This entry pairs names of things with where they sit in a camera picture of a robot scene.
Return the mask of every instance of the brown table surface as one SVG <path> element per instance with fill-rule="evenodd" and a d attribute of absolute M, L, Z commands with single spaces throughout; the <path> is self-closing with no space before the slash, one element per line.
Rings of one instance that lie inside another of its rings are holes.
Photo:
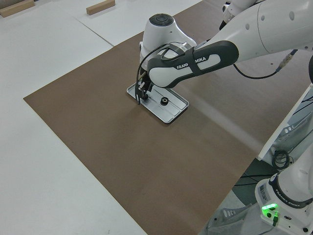
<path fill-rule="evenodd" d="M 204 0 L 176 21 L 199 43 L 218 32 L 223 3 Z M 227 67 L 183 81 L 175 90 L 190 107 L 166 125 L 126 93 L 141 39 L 126 40 L 25 101 L 149 235 L 195 235 L 308 87 L 310 55 L 300 53 L 266 80 Z M 266 75 L 282 59 L 239 66 Z"/>

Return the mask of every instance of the green light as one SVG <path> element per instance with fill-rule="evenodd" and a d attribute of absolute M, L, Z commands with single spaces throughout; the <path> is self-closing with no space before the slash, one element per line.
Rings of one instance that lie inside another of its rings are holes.
<path fill-rule="evenodd" d="M 271 209 L 271 208 L 276 208 L 276 207 L 278 207 L 278 205 L 273 203 L 273 204 L 270 204 L 270 205 L 267 205 L 267 206 L 263 206 L 262 210 L 265 211 L 265 210 L 268 210 L 268 209 Z"/>

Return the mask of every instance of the metal plate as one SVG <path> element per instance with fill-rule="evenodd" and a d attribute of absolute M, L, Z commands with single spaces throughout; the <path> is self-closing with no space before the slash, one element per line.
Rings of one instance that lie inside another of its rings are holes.
<path fill-rule="evenodd" d="M 135 84 L 127 89 L 127 93 L 135 99 Z M 147 94 L 149 98 L 142 99 L 140 103 L 165 123 L 171 123 L 189 106 L 189 102 L 172 89 L 153 86 L 151 92 Z M 166 106 L 160 103 L 162 97 L 169 99 Z"/>

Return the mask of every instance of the black cap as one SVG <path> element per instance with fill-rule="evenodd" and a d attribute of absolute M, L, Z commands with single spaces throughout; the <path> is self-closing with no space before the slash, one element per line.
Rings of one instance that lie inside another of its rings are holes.
<path fill-rule="evenodd" d="M 156 26 L 168 26 L 174 22 L 174 18 L 167 14 L 156 14 L 151 16 L 149 21 Z"/>

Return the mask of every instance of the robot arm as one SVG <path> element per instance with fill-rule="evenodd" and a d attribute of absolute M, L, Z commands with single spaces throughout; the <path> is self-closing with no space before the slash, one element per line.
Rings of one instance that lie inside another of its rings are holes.
<path fill-rule="evenodd" d="M 236 2 L 244 1 L 233 0 L 231 5 Z M 146 25 L 141 58 L 152 50 L 146 46 L 150 42 L 154 42 L 154 46 L 168 45 L 148 57 L 142 68 L 153 84 L 172 88 L 187 78 L 254 57 L 287 49 L 311 51 L 312 12 L 312 0 L 263 1 L 241 12 L 211 40 L 197 46 L 182 33 L 175 20 L 169 20 L 167 15 L 154 16 L 155 19 L 150 18 Z M 152 33 L 154 30 L 158 32 L 157 37 Z"/>

